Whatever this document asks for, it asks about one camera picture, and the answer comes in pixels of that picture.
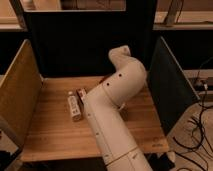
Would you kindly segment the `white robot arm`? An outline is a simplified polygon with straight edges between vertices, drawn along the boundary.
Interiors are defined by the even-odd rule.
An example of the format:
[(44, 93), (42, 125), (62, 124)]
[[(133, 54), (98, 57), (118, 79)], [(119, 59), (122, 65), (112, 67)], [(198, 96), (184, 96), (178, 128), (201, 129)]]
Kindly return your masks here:
[(108, 56), (116, 72), (86, 94), (86, 118), (107, 171), (152, 171), (119, 113), (119, 108), (143, 88), (145, 67), (131, 56), (127, 45), (111, 49)]

